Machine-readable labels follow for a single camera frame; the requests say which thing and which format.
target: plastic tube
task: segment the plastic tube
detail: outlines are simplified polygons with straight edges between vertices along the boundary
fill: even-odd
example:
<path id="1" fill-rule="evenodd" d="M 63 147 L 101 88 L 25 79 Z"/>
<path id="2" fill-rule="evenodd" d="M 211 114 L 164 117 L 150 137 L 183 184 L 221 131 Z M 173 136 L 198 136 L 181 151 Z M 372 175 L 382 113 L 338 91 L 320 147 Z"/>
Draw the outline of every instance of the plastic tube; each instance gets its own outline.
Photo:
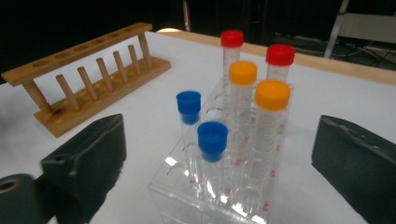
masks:
<path id="1" fill-rule="evenodd" d="M 226 30 L 220 36 L 221 46 L 223 47 L 223 106 L 222 116 L 227 119 L 229 114 L 229 95 L 230 95 L 230 81 L 229 69 L 231 63 L 238 61 L 240 57 L 240 48 L 244 42 L 244 33 L 240 30 Z"/>
<path id="2" fill-rule="evenodd" d="M 200 185 L 202 199 L 208 203 L 219 204 L 224 193 L 223 151 L 227 147 L 227 127 L 217 121 L 208 121 L 198 127 L 198 145 L 202 152 Z"/>
<path id="3" fill-rule="evenodd" d="M 257 79 L 257 66 L 253 62 L 238 61 L 230 66 L 230 118 L 229 137 L 225 154 L 224 185 L 229 198 L 241 185 L 244 163 L 248 159 L 250 106 L 253 84 Z"/>
<path id="4" fill-rule="evenodd" d="M 268 64 L 267 79 L 287 81 L 290 65 L 294 61 L 295 48 L 287 44 L 268 47 L 265 61 Z"/>
<path id="5" fill-rule="evenodd" d="M 276 134 L 282 110 L 288 105 L 290 88 L 278 80 L 264 80 L 255 93 L 257 114 L 252 134 L 250 159 L 246 165 L 244 185 L 238 190 L 233 204 L 245 213 L 260 211 L 265 188 L 276 151 Z"/>
<path id="6" fill-rule="evenodd" d="M 198 91 L 182 91 L 177 95 L 177 109 L 180 115 L 180 125 L 183 138 L 183 151 L 189 170 L 189 182 L 196 197 L 201 197 L 198 185 L 199 158 L 201 152 L 198 148 L 197 128 L 201 124 L 201 93 Z"/>

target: orange cap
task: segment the orange cap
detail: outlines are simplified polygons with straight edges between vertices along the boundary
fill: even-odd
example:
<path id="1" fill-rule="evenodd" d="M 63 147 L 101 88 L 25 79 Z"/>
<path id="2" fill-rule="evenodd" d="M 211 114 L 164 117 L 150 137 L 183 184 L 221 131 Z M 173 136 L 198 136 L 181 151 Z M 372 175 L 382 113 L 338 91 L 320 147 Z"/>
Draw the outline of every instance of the orange cap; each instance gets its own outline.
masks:
<path id="1" fill-rule="evenodd" d="M 237 61 L 230 65 L 230 81 L 236 85 L 251 85 L 257 79 L 257 66 L 248 61 Z"/>
<path id="2" fill-rule="evenodd" d="M 288 84 L 279 80 L 265 80 L 259 83 L 254 101 L 260 108 L 277 111 L 284 109 L 290 98 Z"/>

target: blue cap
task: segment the blue cap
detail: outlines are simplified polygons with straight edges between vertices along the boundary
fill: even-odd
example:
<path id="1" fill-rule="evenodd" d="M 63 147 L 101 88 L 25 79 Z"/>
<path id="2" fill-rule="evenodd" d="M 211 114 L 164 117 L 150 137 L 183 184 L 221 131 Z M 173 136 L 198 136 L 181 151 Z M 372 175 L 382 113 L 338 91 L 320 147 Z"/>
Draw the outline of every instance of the blue cap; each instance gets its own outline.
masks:
<path id="1" fill-rule="evenodd" d="M 227 127 L 217 121 L 208 121 L 198 127 L 198 145 L 204 160 L 219 161 L 227 147 Z"/>
<path id="2" fill-rule="evenodd" d="M 201 93 L 198 91 L 182 91 L 177 96 L 177 109 L 182 121 L 194 124 L 199 120 L 201 110 Z"/>

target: tube with blue cap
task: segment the tube with blue cap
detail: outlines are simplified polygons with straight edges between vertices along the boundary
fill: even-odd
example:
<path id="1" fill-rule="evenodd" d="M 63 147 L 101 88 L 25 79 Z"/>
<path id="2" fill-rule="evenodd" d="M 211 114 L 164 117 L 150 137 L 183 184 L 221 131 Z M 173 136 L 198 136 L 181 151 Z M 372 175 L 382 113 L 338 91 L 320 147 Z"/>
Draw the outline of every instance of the tube with blue cap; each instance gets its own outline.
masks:
<path id="1" fill-rule="evenodd" d="M 183 151 L 189 169 L 189 182 L 196 197 L 200 197 L 198 185 L 198 160 L 201 152 L 198 148 L 197 128 L 201 124 L 201 94 L 198 91 L 182 91 L 177 95 L 177 109 L 180 114 L 180 124 L 183 137 Z"/>
<path id="2" fill-rule="evenodd" d="M 222 183 L 223 152 L 227 147 L 227 127 L 217 121 L 207 121 L 198 127 L 198 145 L 202 152 L 199 185 L 205 202 L 220 204 L 226 194 Z"/>

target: table surface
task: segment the table surface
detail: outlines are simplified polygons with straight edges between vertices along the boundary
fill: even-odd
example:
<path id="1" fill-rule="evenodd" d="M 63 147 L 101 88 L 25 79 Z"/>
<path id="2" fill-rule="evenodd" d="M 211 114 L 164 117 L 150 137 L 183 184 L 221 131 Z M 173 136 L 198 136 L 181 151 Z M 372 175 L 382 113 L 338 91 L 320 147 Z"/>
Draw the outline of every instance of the table surface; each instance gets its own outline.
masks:
<path id="1" fill-rule="evenodd" d="M 172 68 L 59 138 L 34 118 L 38 108 L 23 87 L 1 85 L 0 176 L 40 176 L 39 162 L 54 149 L 95 120 L 121 113 L 128 158 L 92 223 L 161 223 L 148 184 L 181 136 L 176 95 L 197 90 L 203 102 L 207 99 L 221 78 L 222 48 L 216 37 L 187 32 L 147 32 L 147 39 L 151 55 L 170 61 Z M 130 63 L 126 46 L 137 43 L 135 37 L 125 40 L 54 70 L 36 83 L 47 100 L 55 103 L 64 98 L 56 75 L 64 74 L 77 91 L 83 84 L 71 67 L 85 66 L 88 74 L 99 74 L 95 59 L 100 55 L 109 72 L 114 72 L 117 66 L 112 52 L 118 50 L 124 64 Z M 244 44 L 241 53 L 241 59 L 258 65 L 261 78 L 266 71 L 265 51 L 265 47 Z M 396 73 L 297 54 L 289 83 L 294 90 L 276 192 L 275 223 L 366 223 L 312 167 L 310 156 L 320 115 L 350 120 L 396 142 Z"/>

